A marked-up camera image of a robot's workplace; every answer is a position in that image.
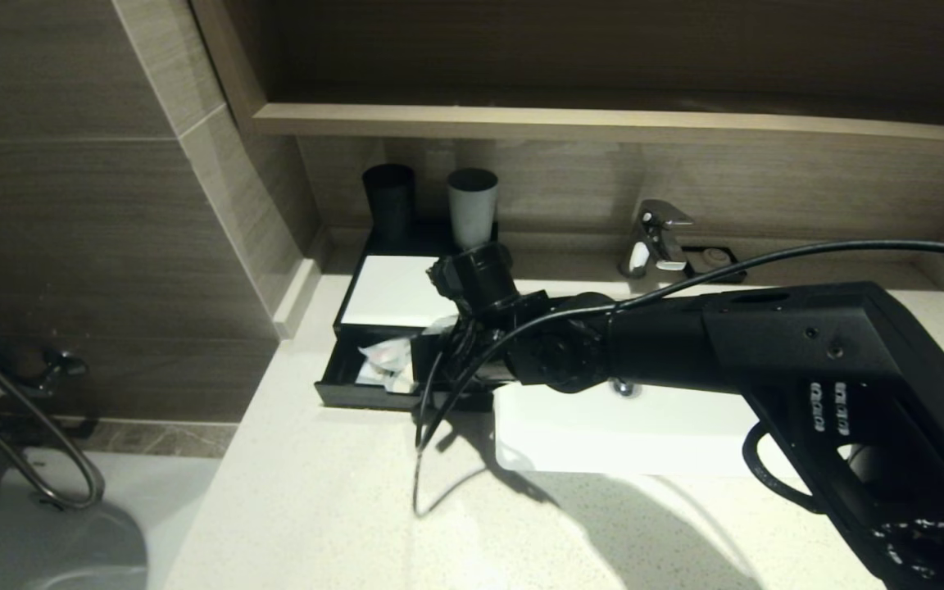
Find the chrome sink faucet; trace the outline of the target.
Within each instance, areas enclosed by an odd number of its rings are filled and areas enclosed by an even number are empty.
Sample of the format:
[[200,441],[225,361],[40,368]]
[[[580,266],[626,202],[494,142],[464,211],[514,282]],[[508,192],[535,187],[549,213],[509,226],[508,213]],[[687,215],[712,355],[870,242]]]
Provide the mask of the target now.
[[684,271],[687,258],[675,230],[694,219],[662,199],[643,199],[634,216],[627,247],[617,269],[626,279],[643,279],[651,269]]

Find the black amenity box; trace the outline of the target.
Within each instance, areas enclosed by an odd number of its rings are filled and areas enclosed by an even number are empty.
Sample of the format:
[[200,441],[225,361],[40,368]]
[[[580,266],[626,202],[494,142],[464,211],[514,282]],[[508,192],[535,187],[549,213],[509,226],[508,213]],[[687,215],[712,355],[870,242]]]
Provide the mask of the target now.
[[344,306],[348,302],[348,298],[352,295],[353,277],[357,276],[357,273],[362,269],[365,258],[370,255],[429,256],[441,258],[457,254],[458,252],[452,236],[451,225],[449,221],[445,220],[419,223],[413,228],[408,239],[401,243],[394,243],[393,245],[384,243],[383,240],[379,239],[378,236],[374,234],[374,231],[372,231],[370,237],[366,240],[359,258],[357,258],[357,265],[355,272],[352,274],[351,283],[348,285],[347,291],[345,292],[341,309],[338,310],[336,319],[334,319],[334,335],[336,335],[336,326],[341,325],[339,321],[344,311]]

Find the grey cup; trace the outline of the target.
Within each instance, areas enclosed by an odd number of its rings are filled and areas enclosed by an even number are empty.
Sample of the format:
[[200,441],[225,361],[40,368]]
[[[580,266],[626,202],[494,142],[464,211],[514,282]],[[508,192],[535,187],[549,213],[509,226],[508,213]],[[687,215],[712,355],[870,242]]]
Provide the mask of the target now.
[[465,168],[447,179],[451,230],[462,251],[492,240],[498,176],[490,170]]

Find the black soap dish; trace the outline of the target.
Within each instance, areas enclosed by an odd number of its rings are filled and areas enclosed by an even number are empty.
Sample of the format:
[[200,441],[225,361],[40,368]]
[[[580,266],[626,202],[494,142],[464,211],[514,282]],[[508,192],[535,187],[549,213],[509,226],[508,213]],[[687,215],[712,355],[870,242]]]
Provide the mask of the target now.
[[[710,268],[710,266],[704,264],[703,259],[701,259],[701,251],[704,249],[710,249],[711,247],[702,247],[702,246],[688,246],[684,247],[684,255],[686,257],[686,265],[684,268],[684,274],[687,279],[693,279],[703,274],[708,274],[713,271],[718,271],[723,268]],[[735,257],[733,252],[727,247],[716,247],[716,249],[724,249],[729,253],[732,258],[732,264],[737,264],[738,259]],[[710,281],[710,284],[744,284],[748,279],[748,272],[738,271],[737,273],[727,274],[724,277],[719,277],[719,279],[713,279]]]

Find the small packet with pink item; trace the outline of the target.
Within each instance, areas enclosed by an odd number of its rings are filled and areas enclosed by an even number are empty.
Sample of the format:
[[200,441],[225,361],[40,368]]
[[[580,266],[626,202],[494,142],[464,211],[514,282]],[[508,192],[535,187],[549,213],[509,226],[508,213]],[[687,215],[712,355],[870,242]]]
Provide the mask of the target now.
[[356,384],[382,386],[387,393],[414,393],[417,382],[413,370],[409,338],[394,338],[357,348],[364,357]]

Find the black cup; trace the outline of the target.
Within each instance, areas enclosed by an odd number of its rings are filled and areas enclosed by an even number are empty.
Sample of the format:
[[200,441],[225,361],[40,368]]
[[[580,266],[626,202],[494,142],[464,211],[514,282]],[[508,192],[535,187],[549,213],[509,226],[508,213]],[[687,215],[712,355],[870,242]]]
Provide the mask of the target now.
[[362,183],[374,234],[389,245],[408,239],[415,228],[415,171],[382,164],[365,170]]

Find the wooden wall shelf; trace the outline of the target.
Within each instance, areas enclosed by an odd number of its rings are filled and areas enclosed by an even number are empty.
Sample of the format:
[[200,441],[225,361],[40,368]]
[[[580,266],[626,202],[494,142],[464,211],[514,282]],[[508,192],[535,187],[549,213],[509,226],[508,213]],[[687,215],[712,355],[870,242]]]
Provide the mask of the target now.
[[944,156],[942,125],[764,113],[270,103],[246,124],[259,134],[296,137],[810,144]]

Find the black box drawer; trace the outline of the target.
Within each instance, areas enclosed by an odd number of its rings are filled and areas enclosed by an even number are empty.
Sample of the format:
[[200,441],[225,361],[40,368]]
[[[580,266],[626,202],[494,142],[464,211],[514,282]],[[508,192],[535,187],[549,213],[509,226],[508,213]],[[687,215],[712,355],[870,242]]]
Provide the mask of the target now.
[[[415,411],[422,388],[414,393],[389,393],[383,385],[358,384],[357,375],[365,363],[361,347],[370,347],[394,338],[412,338],[416,341],[423,329],[413,326],[379,326],[341,324],[336,326],[336,343],[322,378],[315,382],[323,406],[334,408],[363,408],[377,411]],[[438,348],[438,336],[429,336],[427,343],[412,343],[415,381],[426,378]],[[480,383],[470,383],[457,401],[456,411],[491,412],[493,389]],[[434,406],[442,406],[449,393],[440,374],[436,374],[432,395]]]

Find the white bathtub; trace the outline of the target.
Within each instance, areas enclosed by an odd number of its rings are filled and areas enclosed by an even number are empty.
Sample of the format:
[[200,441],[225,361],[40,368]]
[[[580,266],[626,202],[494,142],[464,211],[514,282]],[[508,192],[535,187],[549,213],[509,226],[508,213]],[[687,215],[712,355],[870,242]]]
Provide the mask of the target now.
[[0,457],[0,590],[162,590],[220,460],[91,452],[107,485],[86,511]]

